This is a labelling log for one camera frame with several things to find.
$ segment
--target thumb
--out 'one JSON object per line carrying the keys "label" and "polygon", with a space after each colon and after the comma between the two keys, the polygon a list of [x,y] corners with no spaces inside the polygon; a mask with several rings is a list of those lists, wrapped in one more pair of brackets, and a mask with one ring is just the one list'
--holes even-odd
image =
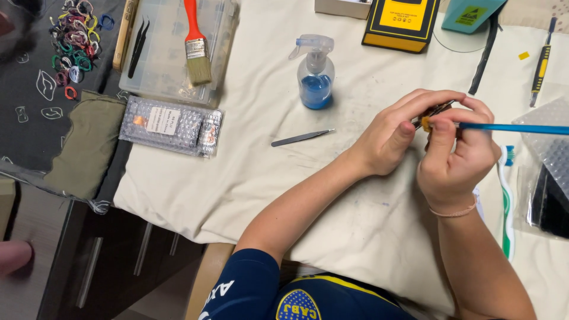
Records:
{"label": "thumb", "polygon": [[400,159],[405,153],[405,150],[409,147],[409,144],[413,141],[415,137],[415,127],[409,121],[403,121],[400,123],[393,134],[385,142],[382,151],[389,158]]}
{"label": "thumb", "polygon": [[423,163],[435,167],[446,167],[448,156],[455,144],[455,137],[454,123],[448,119],[437,119]]}

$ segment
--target colored wires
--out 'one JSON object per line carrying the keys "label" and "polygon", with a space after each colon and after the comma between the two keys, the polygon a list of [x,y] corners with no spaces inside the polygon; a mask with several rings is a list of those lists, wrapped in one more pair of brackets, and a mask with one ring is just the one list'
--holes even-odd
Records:
{"label": "colored wires", "polygon": [[80,83],[84,73],[96,67],[93,62],[101,53],[101,37],[96,30],[112,30],[114,20],[109,14],[97,18],[88,0],[64,0],[61,9],[63,13],[57,19],[50,17],[50,44],[55,51],[51,65],[56,71],[56,84],[65,87],[68,99],[74,99],[77,93],[67,85],[71,81]]}

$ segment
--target yellow screwdriver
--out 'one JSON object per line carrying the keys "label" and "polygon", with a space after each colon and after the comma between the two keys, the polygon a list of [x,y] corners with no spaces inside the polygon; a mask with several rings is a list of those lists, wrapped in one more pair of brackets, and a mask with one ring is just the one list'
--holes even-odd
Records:
{"label": "yellow screwdriver", "polygon": [[541,89],[543,84],[543,77],[545,76],[545,70],[547,69],[547,61],[549,60],[549,53],[551,51],[551,46],[549,42],[551,41],[551,34],[555,29],[555,24],[557,23],[557,17],[551,18],[551,23],[549,24],[549,33],[547,34],[547,41],[545,41],[545,46],[541,49],[541,54],[539,55],[539,60],[537,64],[537,69],[535,69],[534,82],[531,86],[531,100],[530,107],[535,107],[535,101],[537,100],[537,94]]}

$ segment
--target tweezers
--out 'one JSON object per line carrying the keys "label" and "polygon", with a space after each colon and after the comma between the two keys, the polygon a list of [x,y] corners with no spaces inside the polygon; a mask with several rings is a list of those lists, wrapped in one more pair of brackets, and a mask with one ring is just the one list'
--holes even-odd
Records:
{"label": "tweezers", "polygon": [[301,135],[296,136],[296,137],[286,138],[283,140],[275,141],[275,142],[271,143],[271,146],[272,147],[278,147],[278,146],[282,146],[282,145],[288,145],[289,143],[298,142],[298,141],[314,138],[317,136],[321,136],[323,134],[326,134],[328,132],[332,132],[334,130],[335,129],[329,129],[329,130],[324,130],[324,131],[316,131],[316,132],[301,134]]}
{"label": "tweezers", "polygon": [[144,28],[144,17],[142,17],[142,25],[140,29],[138,29],[137,39],[134,42],[133,57],[130,59],[129,79],[133,78],[134,71],[137,68],[138,60],[141,58],[142,47],[146,41],[146,32],[148,32],[148,27],[150,27],[150,19],[148,19],[148,24],[146,25],[146,28]]}
{"label": "tweezers", "polygon": [[455,102],[455,100],[451,100],[449,102],[445,102],[443,104],[439,104],[433,107],[433,109],[430,111],[430,113],[428,114],[424,114],[422,116],[419,116],[418,120],[413,122],[413,126],[415,127],[415,131],[417,131],[419,128],[421,128],[421,118],[423,117],[432,117],[432,116],[436,116],[437,114],[445,111],[448,109],[448,107]]}

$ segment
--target red brush handle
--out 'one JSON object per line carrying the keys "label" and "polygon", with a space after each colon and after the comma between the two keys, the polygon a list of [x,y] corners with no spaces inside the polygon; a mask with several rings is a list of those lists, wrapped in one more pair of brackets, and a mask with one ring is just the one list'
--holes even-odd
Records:
{"label": "red brush handle", "polygon": [[185,37],[185,41],[195,40],[199,38],[204,38],[204,35],[200,32],[197,26],[197,0],[184,0],[185,13],[188,14],[189,22],[189,33]]}

